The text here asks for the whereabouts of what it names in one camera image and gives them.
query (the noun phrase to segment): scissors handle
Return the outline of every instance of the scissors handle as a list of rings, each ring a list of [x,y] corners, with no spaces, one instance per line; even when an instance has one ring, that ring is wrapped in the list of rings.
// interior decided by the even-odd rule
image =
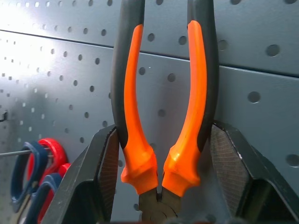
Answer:
[[[46,175],[58,172],[60,166],[67,163],[67,156],[65,154],[64,148],[55,139],[51,139],[51,138],[40,139],[38,143],[44,146],[45,148],[49,148],[50,152],[53,155],[52,163],[48,168],[46,168],[39,181],[39,183],[41,184]],[[34,165],[34,157],[31,155],[28,164],[27,180],[30,179],[33,170],[33,165]]]
[[[65,163],[63,165],[60,166],[59,170],[58,170],[58,173],[59,175],[63,178],[65,173],[67,172],[68,168],[71,166],[70,163]],[[38,218],[37,218],[37,223],[40,224],[42,222],[42,219],[44,217],[44,215],[46,214],[46,211],[48,210],[48,207],[50,206],[50,203],[52,201],[54,197],[54,192],[51,190],[49,193],[48,193],[48,196],[42,206],[42,209],[38,215]]]
[[[48,152],[39,143],[33,141],[25,142],[22,150],[31,150],[35,163],[32,175],[23,188],[24,173],[29,158],[29,154],[19,155],[16,159],[13,175],[11,179],[11,199],[14,212],[18,212],[26,195],[36,191],[38,182],[46,169],[48,162]]]
[[[37,224],[37,218],[40,214],[48,193],[50,192],[50,190],[55,193],[59,187],[61,180],[62,177],[59,173],[53,173],[45,176],[37,192],[32,195],[32,204],[29,208],[24,224]]]

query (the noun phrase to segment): pliers handle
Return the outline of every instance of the pliers handle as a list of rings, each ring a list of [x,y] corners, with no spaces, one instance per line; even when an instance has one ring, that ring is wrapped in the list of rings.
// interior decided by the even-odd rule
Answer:
[[[158,185],[157,161],[146,141],[136,100],[136,70],[142,40],[145,0],[123,0],[114,45],[111,102],[126,166],[123,182],[138,194]],[[191,88],[186,119],[164,165],[162,186],[182,196],[199,184],[197,163],[210,134],[218,95],[219,62],[212,0],[188,0]]]

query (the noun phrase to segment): textured grip surface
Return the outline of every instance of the textured grip surface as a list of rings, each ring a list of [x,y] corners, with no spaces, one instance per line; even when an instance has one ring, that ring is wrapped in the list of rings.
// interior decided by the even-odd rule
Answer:
[[[116,134],[112,134],[109,138],[99,173],[99,183],[104,211],[110,220],[117,180],[119,142]]]
[[[250,181],[250,175],[229,137],[215,125],[212,126],[210,150],[225,201],[234,216]]]

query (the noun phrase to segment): pliers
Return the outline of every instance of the pliers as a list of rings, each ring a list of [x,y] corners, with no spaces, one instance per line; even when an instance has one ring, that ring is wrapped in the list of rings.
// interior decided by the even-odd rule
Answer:
[[[164,164],[162,193],[157,193],[156,156],[146,141],[136,100],[136,70],[142,40],[145,0],[123,0],[114,45],[111,103],[126,160],[121,180],[139,194],[143,221],[161,223],[178,216],[185,191],[200,183],[197,163],[211,132],[219,60],[213,0],[188,0],[191,88],[185,122]]]

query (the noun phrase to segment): gray pegboard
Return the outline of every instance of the gray pegboard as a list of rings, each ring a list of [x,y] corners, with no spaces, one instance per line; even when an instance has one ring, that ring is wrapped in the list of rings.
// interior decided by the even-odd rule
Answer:
[[[0,29],[113,46],[120,4],[2,0]],[[214,0],[214,9],[221,64],[299,76],[297,0]],[[188,58],[186,26],[185,0],[146,0],[142,51]]]
[[[0,113],[9,113],[9,121],[0,124],[0,129],[6,126],[0,141],[6,141],[8,151],[16,151],[23,141],[52,137],[63,145],[70,162],[74,161],[98,129],[114,123],[109,98],[113,49],[9,32],[0,32],[0,39],[4,49],[0,52]],[[147,139],[155,148],[161,177],[164,160],[187,110],[190,78],[185,71],[189,63],[143,53],[138,67],[145,68],[144,75],[137,78],[140,117]],[[171,73],[174,82],[168,81]],[[202,160],[199,171],[203,184],[186,193],[181,216],[187,220],[225,220],[228,212],[208,149]],[[120,151],[112,220],[136,221],[140,216],[135,210],[138,195],[120,180],[124,162]],[[14,163],[6,166],[11,171]],[[10,176],[5,176],[3,186],[0,179],[5,191],[5,216],[0,216],[3,221],[12,214]]]
[[[23,141],[53,137],[74,161],[98,129],[113,123],[109,99],[113,50],[9,32],[0,32],[0,39],[0,112],[9,112],[9,121],[0,124],[1,151],[15,151]],[[147,140],[157,154],[161,179],[164,160],[187,110],[189,61],[141,53],[141,67],[145,73],[137,75],[138,108]],[[298,154],[299,100],[293,96],[299,94],[299,79],[229,67],[221,67],[220,77],[216,118],[239,128],[299,193],[299,170],[285,160]],[[124,164],[122,152],[120,160],[118,177]],[[2,159],[1,164],[0,172],[5,174],[0,176],[0,212],[5,212],[1,216],[5,223],[11,214],[13,159]],[[207,149],[199,172],[202,184],[186,193],[180,215],[189,220],[225,220],[228,213]],[[137,203],[133,187],[118,178],[112,220],[138,220]]]

